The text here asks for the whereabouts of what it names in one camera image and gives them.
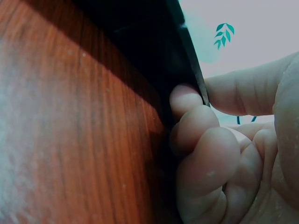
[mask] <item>hand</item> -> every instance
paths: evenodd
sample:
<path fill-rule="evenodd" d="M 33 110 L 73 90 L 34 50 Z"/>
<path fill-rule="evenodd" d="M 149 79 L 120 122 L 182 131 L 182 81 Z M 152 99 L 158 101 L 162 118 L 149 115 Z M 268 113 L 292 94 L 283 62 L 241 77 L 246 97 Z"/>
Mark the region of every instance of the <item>hand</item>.
<path fill-rule="evenodd" d="M 299 223 L 299 52 L 206 80 L 211 104 L 275 122 L 220 127 L 187 85 L 170 97 L 177 205 L 185 224 Z"/>

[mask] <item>reddish-brown wood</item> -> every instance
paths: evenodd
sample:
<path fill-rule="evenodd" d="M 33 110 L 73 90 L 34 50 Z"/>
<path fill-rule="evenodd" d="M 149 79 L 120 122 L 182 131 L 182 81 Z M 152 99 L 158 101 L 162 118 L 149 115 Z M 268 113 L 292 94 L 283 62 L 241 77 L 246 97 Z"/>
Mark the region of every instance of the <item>reddish-brown wood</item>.
<path fill-rule="evenodd" d="M 70 0 L 0 0 L 0 223 L 179 223 L 158 105 Z"/>

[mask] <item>white wall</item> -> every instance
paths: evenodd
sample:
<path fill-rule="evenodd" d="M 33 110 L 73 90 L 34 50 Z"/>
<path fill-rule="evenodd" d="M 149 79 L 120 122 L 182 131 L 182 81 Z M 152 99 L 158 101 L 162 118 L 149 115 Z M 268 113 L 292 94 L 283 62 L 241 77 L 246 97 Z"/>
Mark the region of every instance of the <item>white wall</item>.
<path fill-rule="evenodd" d="M 299 1 L 296 0 L 180 0 L 186 25 L 204 77 L 256 66 L 299 50 Z M 217 26 L 235 28 L 231 43 L 220 50 L 213 43 Z M 216 112 L 221 123 L 235 117 Z M 251 117 L 242 118 L 249 122 Z M 273 120 L 259 117 L 257 122 Z"/>

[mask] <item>leaf graphic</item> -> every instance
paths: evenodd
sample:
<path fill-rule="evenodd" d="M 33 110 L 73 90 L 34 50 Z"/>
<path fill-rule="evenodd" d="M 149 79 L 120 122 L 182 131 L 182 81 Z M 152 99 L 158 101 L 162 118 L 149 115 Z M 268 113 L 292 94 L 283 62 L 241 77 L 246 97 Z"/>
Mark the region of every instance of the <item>leaf graphic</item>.
<path fill-rule="evenodd" d="M 220 40 L 215 41 L 214 45 L 217 44 L 217 43 L 219 43 L 219 42 L 220 42 Z"/>
<path fill-rule="evenodd" d="M 222 34 L 223 34 L 223 32 L 219 32 L 219 33 L 216 34 L 215 37 L 221 36 Z"/>
<path fill-rule="evenodd" d="M 232 31 L 233 34 L 235 34 L 235 29 L 232 25 L 226 24 L 230 31 Z"/>
<path fill-rule="evenodd" d="M 218 44 L 218 49 L 219 49 L 220 46 L 221 46 L 221 40 L 217 40 L 217 41 L 215 41 L 214 45 L 215 45 L 215 44 Z"/>
<path fill-rule="evenodd" d="M 222 41 L 223 46 L 225 46 L 226 38 L 224 36 L 221 38 L 221 41 Z"/>
<path fill-rule="evenodd" d="M 229 34 L 229 31 L 226 30 L 226 31 L 225 31 L 225 34 L 226 34 L 226 37 L 227 37 L 228 41 L 230 42 L 230 34 Z"/>
<path fill-rule="evenodd" d="M 224 26 L 224 24 L 225 24 L 225 23 L 218 25 L 218 26 L 217 26 L 217 29 L 216 29 L 216 32 L 219 31 L 219 30 Z"/>

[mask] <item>green leaves logo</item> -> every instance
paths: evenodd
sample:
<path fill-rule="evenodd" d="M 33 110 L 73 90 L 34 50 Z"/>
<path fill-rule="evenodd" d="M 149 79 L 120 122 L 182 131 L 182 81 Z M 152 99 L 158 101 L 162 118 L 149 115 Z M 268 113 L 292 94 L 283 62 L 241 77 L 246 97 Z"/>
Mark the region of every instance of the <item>green leaves logo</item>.
<path fill-rule="evenodd" d="M 235 29 L 232 25 L 229 25 L 228 23 L 222 23 L 217 26 L 216 32 L 217 34 L 215 38 L 217 37 L 219 39 L 215 41 L 214 45 L 217 44 L 217 48 L 220 49 L 221 44 L 225 47 L 226 39 L 230 42 L 231 40 L 230 32 L 234 35 Z"/>

